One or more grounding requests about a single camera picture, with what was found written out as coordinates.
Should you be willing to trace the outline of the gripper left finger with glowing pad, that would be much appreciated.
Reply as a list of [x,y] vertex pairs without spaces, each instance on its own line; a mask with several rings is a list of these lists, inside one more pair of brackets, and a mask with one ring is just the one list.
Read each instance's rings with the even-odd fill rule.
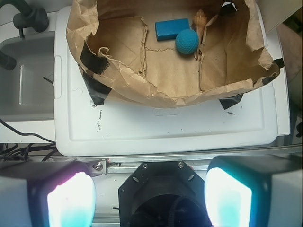
[[2,227],[89,227],[95,207],[95,184],[83,162],[0,165]]

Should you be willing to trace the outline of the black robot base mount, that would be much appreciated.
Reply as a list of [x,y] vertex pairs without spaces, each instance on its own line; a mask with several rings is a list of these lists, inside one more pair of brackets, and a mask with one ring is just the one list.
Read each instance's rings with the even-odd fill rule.
[[122,227],[210,227],[204,180],[177,162],[140,165],[118,189]]

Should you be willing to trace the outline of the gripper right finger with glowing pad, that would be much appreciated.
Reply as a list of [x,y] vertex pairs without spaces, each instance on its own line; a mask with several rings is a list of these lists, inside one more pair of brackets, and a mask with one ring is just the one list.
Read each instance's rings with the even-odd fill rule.
[[215,227],[301,227],[303,157],[216,156],[204,194]]

